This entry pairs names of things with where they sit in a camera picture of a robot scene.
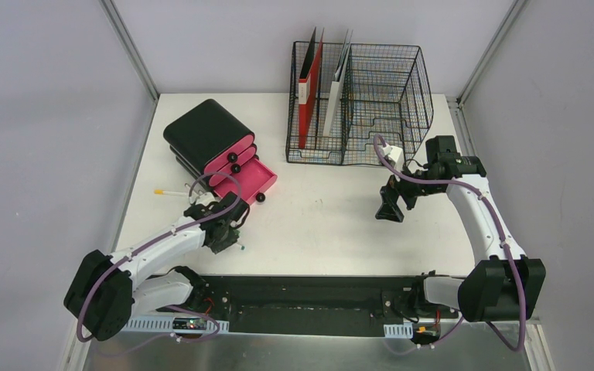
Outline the black pink drawer unit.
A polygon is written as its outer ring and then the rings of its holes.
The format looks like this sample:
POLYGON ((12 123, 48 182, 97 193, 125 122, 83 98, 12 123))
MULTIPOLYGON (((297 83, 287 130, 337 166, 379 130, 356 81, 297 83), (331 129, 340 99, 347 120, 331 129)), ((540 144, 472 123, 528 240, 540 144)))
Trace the black pink drawer unit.
POLYGON ((278 176, 258 157, 255 134, 214 99, 207 99, 163 131, 177 162, 218 196, 236 192, 249 205, 266 200, 278 176))

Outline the grey notebook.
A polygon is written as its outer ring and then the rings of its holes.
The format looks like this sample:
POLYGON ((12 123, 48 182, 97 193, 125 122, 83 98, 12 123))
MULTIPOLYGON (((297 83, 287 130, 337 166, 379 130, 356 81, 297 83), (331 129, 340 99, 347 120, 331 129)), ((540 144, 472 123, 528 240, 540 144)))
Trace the grey notebook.
POLYGON ((331 80, 328 106, 326 110, 326 118, 323 126, 324 136, 329 136, 331 134, 333 124, 336 120, 337 107, 343 92, 352 36, 353 30, 348 29, 346 31, 345 39, 343 41, 343 46, 339 55, 339 60, 336 65, 336 69, 334 70, 333 78, 331 80))

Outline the red notebook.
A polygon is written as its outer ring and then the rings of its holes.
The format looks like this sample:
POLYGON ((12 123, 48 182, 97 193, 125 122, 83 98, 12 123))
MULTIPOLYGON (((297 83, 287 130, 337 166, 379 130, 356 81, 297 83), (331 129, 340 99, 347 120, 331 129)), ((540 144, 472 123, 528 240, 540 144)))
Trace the red notebook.
POLYGON ((312 31, 299 74, 299 149, 306 148, 319 84, 323 35, 317 40, 316 34, 317 28, 315 27, 312 31))

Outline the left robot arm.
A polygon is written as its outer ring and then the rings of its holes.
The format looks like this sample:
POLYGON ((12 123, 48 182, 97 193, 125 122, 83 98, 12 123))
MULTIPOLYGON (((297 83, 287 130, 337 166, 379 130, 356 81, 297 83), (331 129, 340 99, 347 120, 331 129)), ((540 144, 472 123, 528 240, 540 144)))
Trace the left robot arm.
POLYGON ((234 192, 221 198, 208 192, 158 236, 111 254, 88 253, 63 299, 65 309, 77 319, 77 338, 107 340, 130 319, 172 306, 190 313, 211 308, 207 283, 194 270, 159 270, 195 250, 218 254, 235 245, 249 209, 234 192))

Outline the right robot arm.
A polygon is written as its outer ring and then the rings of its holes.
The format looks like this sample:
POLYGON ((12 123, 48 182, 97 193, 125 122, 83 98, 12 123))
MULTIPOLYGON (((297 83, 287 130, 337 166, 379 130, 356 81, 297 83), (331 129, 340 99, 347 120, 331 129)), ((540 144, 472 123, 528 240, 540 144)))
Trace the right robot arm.
POLYGON ((456 150, 454 137, 436 136, 425 143, 422 170, 397 170, 403 151, 376 134, 373 146, 379 162, 391 171, 380 189, 378 220, 402 222, 398 205, 408 210, 418 199, 444 194, 462 220, 473 250, 475 267, 464 277, 425 274, 408 296, 408 307, 425 317, 439 305, 460 311, 468 322, 526 322, 534 313, 546 276, 542 260, 529 258, 506 227, 494 204, 486 170, 475 156, 456 150))

